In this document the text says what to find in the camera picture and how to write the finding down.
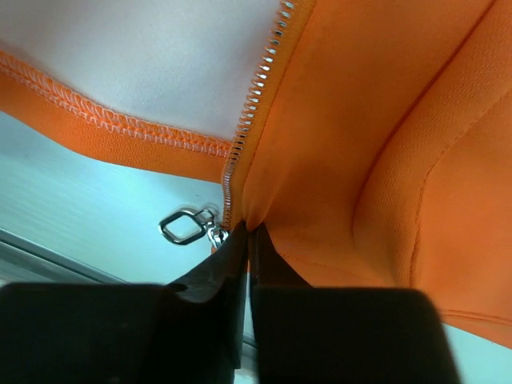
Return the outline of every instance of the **zipper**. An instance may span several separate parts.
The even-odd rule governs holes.
[[[305,3],[304,12],[296,12],[298,2]],[[254,78],[251,81],[252,87],[249,88],[249,93],[246,96],[247,101],[244,104],[242,116],[239,119],[239,124],[237,125],[230,153],[222,172],[222,192],[224,194],[222,228],[225,230],[232,229],[233,224],[236,224],[233,223],[234,216],[240,216],[240,214],[235,215],[233,212],[234,172],[241,162],[241,158],[247,147],[248,141],[251,140],[252,135],[255,134],[254,131],[257,131],[256,134],[258,134],[258,136],[261,134],[262,127],[265,124],[264,119],[266,119],[266,116],[270,111],[270,104],[277,92],[278,81],[276,82],[275,79],[279,80],[284,73],[287,59],[291,56],[294,43],[298,40],[298,36],[302,32],[302,28],[306,24],[306,20],[309,18],[310,12],[313,9],[313,4],[314,1],[311,0],[281,2],[281,7],[275,20],[276,27],[272,30],[271,37],[268,39],[268,43],[264,47],[262,61],[254,72]],[[288,44],[286,48],[283,47],[283,39],[285,35],[286,41],[292,41],[293,46]]]
[[[300,12],[297,12],[299,3],[301,9]],[[160,233],[173,244],[184,246],[207,235],[212,246],[217,249],[228,237],[233,224],[236,224],[236,222],[233,223],[234,219],[240,219],[240,213],[234,212],[234,196],[238,198],[242,193],[240,190],[234,192],[233,189],[239,184],[243,184],[245,175],[243,172],[238,172],[240,175],[235,175],[235,171],[248,172],[252,159],[244,154],[251,154],[255,151],[270,111],[270,105],[277,93],[279,81],[314,4],[315,0],[281,2],[275,20],[275,28],[271,31],[271,36],[263,50],[262,61],[258,64],[251,80],[252,86],[246,96],[242,116],[238,120],[234,140],[231,143],[222,172],[221,184],[224,195],[222,223],[217,222],[215,215],[209,210],[196,212],[179,210],[158,224]],[[199,231],[185,238],[178,238],[172,234],[167,226],[182,216],[191,218],[198,225]]]

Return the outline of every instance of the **seam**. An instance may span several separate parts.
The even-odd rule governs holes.
[[[478,28],[478,26],[482,23],[482,20],[487,16],[487,14],[489,13],[490,9],[493,7],[493,5],[496,3],[497,0],[491,0],[489,5],[487,6],[487,8],[484,9],[484,11],[482,12],[482,14],[477,18],[476,22],[472,25],[472,27],[469,29],[469,31],[466,33],[466,35],[464,36],[464,38],[462,39],[462,41],[455,47],[454,51],[450,54],[450,56],[448,56],[448,59],[441,65],[441,67],[439,68],[439,70],[434,74],[434,76],[432,77],[431,80],[428,81],[428,83],[425,85],[425,87],[420,91],[419,95],[416,97],[415,100],[413,100],[413,102],[410,104],[410,106],[406,109],[405,113],[403,114],[403,116],[400,117],[400,119],[398,120],[398,122],[395,124],[395,126],[393,127],[393,129],[391,130],[390,134],[388,135],[388,137],[386,138],[386,140],[384,140],[384,143],[382,144],[381,148],[379,149],[379,151],[377,152],[377,154],[375,155],[375,159],[374,159],[374,162],[372,163],[371,167],[369,168],[368,170],[368,173],[366,174],[366,178],[362,184],[362,188],[361,190],[359,191],[359,194],[357,196],[357,199],[356,199],[356,203],[354,205],[354,212],[352,214],[352,239],[354,241],[354,244],[355,244],[355,239],[354,239],[354,224],[355,224],[355,219],[356,219],[356,213],[357,213],[357,208],[359,206],[359,203],[362,199],[362,195],[366,189],[366,185],[368,184],[368,181],[370,180],[370,177],[372,175],[372,173],[374,172],[374,169],[375,167],[377,166],[382,154],[384,153],[384,151],[386,150],[386,148],[388,147],[388,144],[391,142],[391,140],[393,139],[393,137],[397,134],[397,132],[400,131],[400,128],[402,127],[403,123],[407,120],[407,118],[413,113],[413,111],[416,109],[416,107],[419,105],[419,103],[421,102],[421,100],[423,100],[423,98],[425,97],[425,95],[429,92],[429,90],[434,86],[434,84],[436,83],[436,81],[442,76],[442,74],[445,72],[445,70],[448,68],[448,66],[450,66],[450,64],[452,63],[452,61],[455,59],[455,57],[458,55],[458,53],[462,50],[462,48],[464,47],[464,45],[467,43],[467,41],[470,39],[471,35],[473,34],[473,32]]]
[[[492,322],[503,326],[512,326],[512,319],[502,318],[499,316],[489,316],[488,314],[480,314],[477,312],[469,312],[465,310],[440,310],[445,316],[453,316],[457,318],[465,318],[469,320],[479,320],[483,322]]]
[[[0,73],[43,96],[48,102],[110,133],[226,158],[230,143],[220,138],[179,130],[119,114],[100,106],[25,62],[0,51]]]
[[[301,39],[304,36],[304,33],[306,32],[308,24],[311,22],[311,19],[314,16],[314,12],[315,12],[315,7],[316,6],[317,6],[317,3],[312,5],[313,9],[311,10],[310,16],[309,16],[308,20],[306,21],[306,24],[304,25],[304,29],[302,30],[302,32],[299,35],[299,38],[297,40],[297,44],[296,44],[295,48],[293,49],[292,54],[290,56],[290,60],[288,61],[288,64],[287,64],[287,66],[285,68],[285,71],[282,74],[281,80],[279,82],[279,86],[278,86],[278,88],[276,90],[276,94],[275,94],[274,100],[278,97],[278,92],[282,88],[282,84],[285,81],[286,74],[290,70],[290,64],[291,64],[291,62],[294,59],[294,54],[295,54],[299,44],[301,43]],[[290,108],[291,100],[292,100],[293,97],[296,96],[297,89],[300,86],[302,86],[302,84],[303,84],[302,80],[308,75],[308,73],[309,73],[308,69],[310,68],[310,65],[312,64],[313,59],[314,59],[314,53],[319,50],[318,42],[322,38],[325,37],[327,27],[332,23],[333,17],[334,17],[334,12],[332,14],[330,14],[330,16],[329,16],[329,18],[327,20],[325,20],[325,22],[322,25],[321,29],[316,33],[316,36],[314,36],[313,42],[309,45],[308,51],[304,53],[305,58],[302,61],[301,69],[297,73],[295,78],[292,79],[293,80],[293,85],[292,85],[291,89],[288,91],[288,94],[286,95],[286,98],[283,99],[282,108],[281,108],[282,113],[281,113],[281,116],[278,119],[278,123],[275,124],[275,127],[277,129],[275,129],[273,132],[270,132],[271,136],[269,137],[269,144],[267,145],[267,149],[266,149],[268,152],[273,152],[274,151],[274,149],[275,149],[275,147],[277,145],[276,143],[278,141],[278,140],[276,140],[276,137],[279,137],[279,136],[282,135],[282,132],[279,131],[279,128],[283,127],[283,126],[287,126],[286,124],[284,124],[284,121],[289,117],[290,114],[292,114],[292,111],[294,110],[293,108]],[[272,113],[272,107],[269,110],[269,114],[267,115],[266,122],[268,121],[268,117],[270,116],[271,113]],[[265,131],[265,127],[263,127],[263,128],[264,129],[262,131],[262,137],[263,137],[264,131]],[[261,138],[260,138],[260,141],[259,141],[258,146],[256,148],[256,151],[254,152],[254,156],[253,156],[253,158],[251,160],[250,166],[252,166],[253,163],[254,163],[257,151],[258,151],[258,149],[260,149],[260,144],[261,144]],[[271,161],[270,157],[268,157],[268,156],[266,158],[265,157],[262,158],[262,169],[264,170],[264,172],[262,174],[265,177],[266,177],[266,174],[268,173],[267,170],[269,168],[272,168],[272,165],[270,164],[270,161]],[[246,184],[247,177],[249,176],[249,173],[250,173],[250,170],[249,170],[249,172],[247,172],[246,179],[244,180],[244,189],[245,189],[245,184]],[[274,183],[275,184],[274,191],[279,189],[280,188],[280,184],[282,184],[282,183],[283,183],[282,178],[277,180]],[[273,198],[273,200],[271,202],[269,202],[268,206],[266,207],[266,212],[263,215],[264,217],[266,217],[266,215],[268,214],[268,211],[272,207],[273,201],[274,201],[274,198]]]
[[[420,189],[419,193],[419,200],[418,200],[418,208],[416,209],[416,219],[414,222],[416,223],[416,235],[414,237],[414,245],[413,245],[413,251],[412,255],[410,256],[410,263],[409,263],[409,286],[413,286],[414,284],[414,271],[416,270],[416,264],[418,262],[418,251],[419,251],[419,240],[420,240],[420,229],[421,229],[421,219],[420,219],[420,213],[422,210],[422,204],[423,204],[423,196],[425,194],[426,184],[428,182],[429,176],[432,174],[432,171],[436,167],[437,164],[444,158],[444,156],[450,152],[450,150],[457,144],[457,142],[464,137],[470,130],[473,128],[480,119],[482,119],[487,113],[489,113],[497,104],[500,103],[501,100],[506,97],[509,92],[512,89],[508,89],[496,102],[494,102],[491,106],[484,109],[478,116],[464,129],[461,130],[452,140],[449,142],[439,153],[438,157],[435,159],[432,166],[430,166],[429,170],[427,171],[425,178],[422,182],[422,188]]]
[[[306,20],[306,23],[304,24],[304,27],[302,28],[300,34],[298,34],[297,38],[295,39],[295,47],[292,49],[291,53],[290,53],[290,56],[288,57],[288,63],[286,64],[285,66],[285,69],[284,71],[282,72],[282,75],[281,75],[281,78],[279,79],[279,82],[278,82],[278,86],[276,87],[276,91],[275,91],[275,94],[274,94],[274,100],[276,99],[276,97],[278,96],[278,93],[281,89],[281,85],[284,81],[284,78],[286,76],[286,73],[288,72],[288,66],[290,64],[290,62],[292,61],[292,59],[294,58],[294,53],[295,51],[297,50],[297,46],[298,44],[300,43],[301,41],[301,38],[302,36],[304,35],[304,31],[306,30],[307,28],[307,24],[311,18],[311,15],[313,14],[314,12],[314,8],[316,7],[316,1],[317,0],[312,0],[314,3],[311,5],[311,11],[310,11],[310,16],[308,17],[308,19]],[[286,103],[289,102],[291,96],[288,97],[288,99],[286,100]],[[250,163],[249,163],[249,167],[247,168],[248,171],[247,171],[247,175],[246,175],[246,180],[247,180],[247,176],[249,175],[249,172],[250,172],[250,169],[251,167],[253,166],[253,163],[254,163],[254,158],[256,157],[256,153],[258,152],[258,149],[259,149],[259,145],[260,143],[262,142],[262,136],[263,136],[263,132],[265,131],[265,126],[266,126],[266,122],[268,121],[269,119],[269,116],[270,116],[270,112],[272,111],[272,105],[274,103],[272,102],[270,104],[270,108],[269,108],[269,113],[266,115],[266,118],[265,118],[265,121],[262,122],[262,131],[261,131],[261,134],[260,134],[260,137],[259,137],[259,140],[258,140],[258,144],[256,145],[256,147],[254,148],[254,152],[253,152],[253,157],[252,159],[250,160]]]

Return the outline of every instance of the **zipper pull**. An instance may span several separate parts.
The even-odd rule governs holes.
[[[185,236],[184,238],[180,238],[173,234],[167,227],[172,222],[175,222],[184,216],[192,219],[192,221],[199,227],[199,231],[189,236]],[[216,223],[214,213],[208,209],[200,210],[196,213],[191,210],[178,210],[171,216],[161,220],[158,224],[158,229],[164,238],[177,246],[186,246],[206,235],[215,249],[219,248],[230,234],[227,230],[224,230],[218,223]]]

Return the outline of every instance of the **metal ring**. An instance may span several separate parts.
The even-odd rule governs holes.
[[[210,214],[211,219],[204,222],[201,220],[201,214],[204,214],[207,212]],[[179,238],[175,234],[173,234],[170,230],[167,229],[167,226],[171,224],[172,222],[175,222],[179,218],[187,216],[188,218],[191,218],[193,222],[195,222],[198,225],[198,228],[200,229],[199,232],[196,232],[195,234],[192,234],[190,236],[186,236],[184,238]],[[201,210],[197,212],[196,214],[194,212],[191,212],[189,210],[179,210],[178,212],[173,213],[171,216],[168,216],[167,218],[164,218],[160,221],[158,224],[158,229],[160,230],[160,233],[163,235],[164,238],[166,238],[169,242],[172,242],[173,244],[176,244],[177,246],[186,246],[188,244],[191,244],[192,242],[195,242],[196,240],[199,240],[202,238],[208,231],[208,227],[210,223],[214,222],[214,214],[212,214],[209,210]]]

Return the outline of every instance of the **orange jacket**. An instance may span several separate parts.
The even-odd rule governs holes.
[[[8,54],[0,109],[107,162],[220,182],[315,286],[408,286],[512,347],[512,0],[283,2],[233,142]]]

